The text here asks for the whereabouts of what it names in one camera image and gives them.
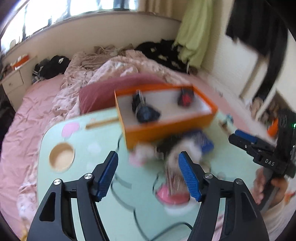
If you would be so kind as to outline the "person's right hand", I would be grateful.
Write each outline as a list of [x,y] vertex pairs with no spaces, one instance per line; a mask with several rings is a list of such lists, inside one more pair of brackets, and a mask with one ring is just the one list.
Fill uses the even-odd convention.
[[[251,191],[256,204],[260,204],[264,198],[263,189],[265,187],[265,183],[266,183],[266,180],[263,174],[263,168],[260,168],[256,171],[256,178],[253,182],[253,189]],[[288,182],[284,177],[282,177],[282,178],[274,178],[271,181],[271,184],[274,187],[278,188],[278,192],[270,204],[271,207],[273,207],[283,201],[285,197],[285,192],[288,187]]]

